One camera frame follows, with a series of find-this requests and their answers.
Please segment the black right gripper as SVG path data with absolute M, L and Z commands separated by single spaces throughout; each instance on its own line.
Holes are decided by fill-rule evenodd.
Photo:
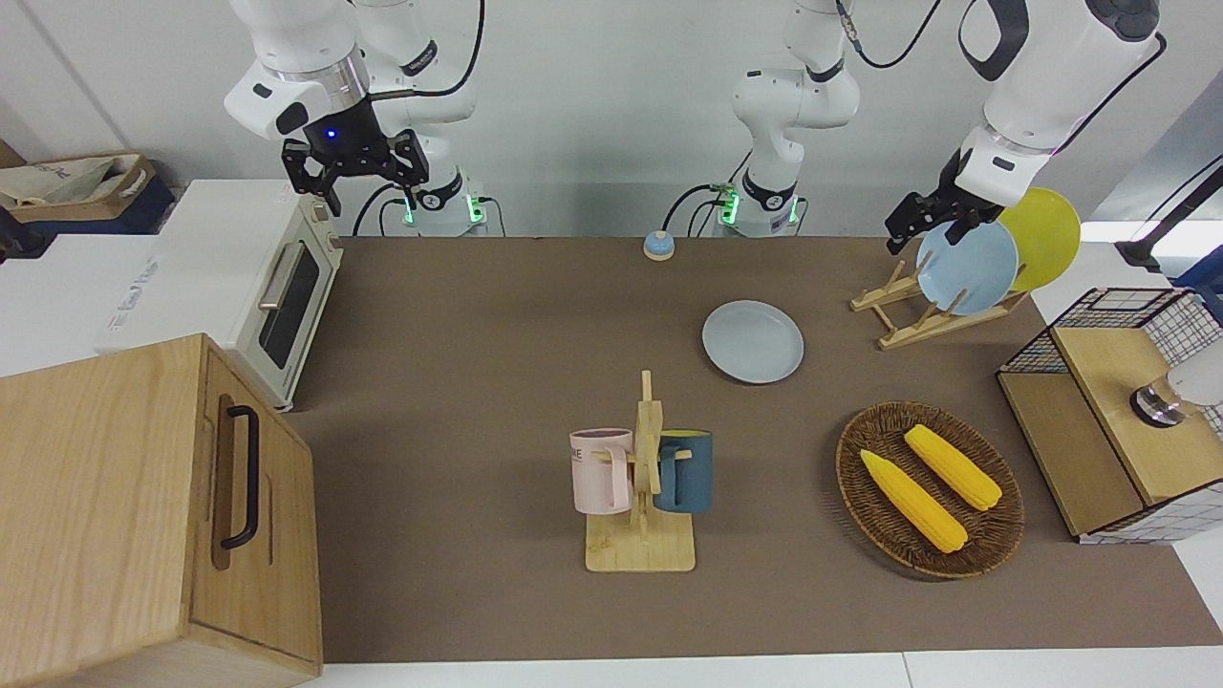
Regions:
M 281 163 L 297 193 L 325 200 L 333 218 L 342 214 L 342 203 L 333 188 L 339 178 L 379 176 L 404 192 L 404 226 L 416 226 L 422 211 L 417 193 L 430 178 L 430 164 L 415 131 L 384 137 L 378 130 L 307 130 L 305 141 L 287 139 L 281 145 Z

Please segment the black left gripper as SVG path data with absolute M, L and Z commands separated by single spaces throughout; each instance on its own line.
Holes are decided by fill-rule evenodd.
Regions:
M 983 200 L 956 185 L 956 176 L 967 166 L 974 152 L 956 149 L 939 175 L 939 183 L 929 196 L 910 192 L 885 219 L 884 226 L 890 232 L 887 249 L 892 255 L 900 254 L 909 240 L 917 238 L 944 222 L 944 240 L 948 247 L 956 247 L 966 233 L 983 222 L 994 222 L 997 205 Z

